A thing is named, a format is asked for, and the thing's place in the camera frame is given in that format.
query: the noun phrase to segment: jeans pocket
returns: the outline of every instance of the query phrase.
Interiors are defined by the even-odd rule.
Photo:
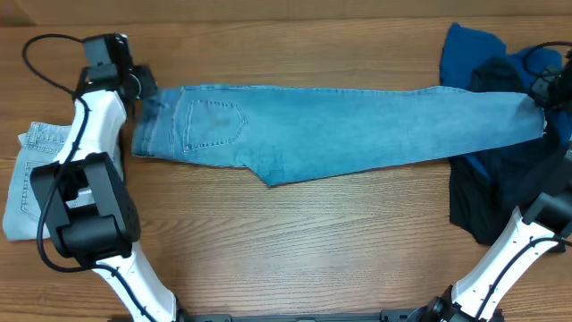
[[[232,103],[212,100],[185,100],[177,106],[177,124],[182,125],[184,151],[233,143],[247,119]]]

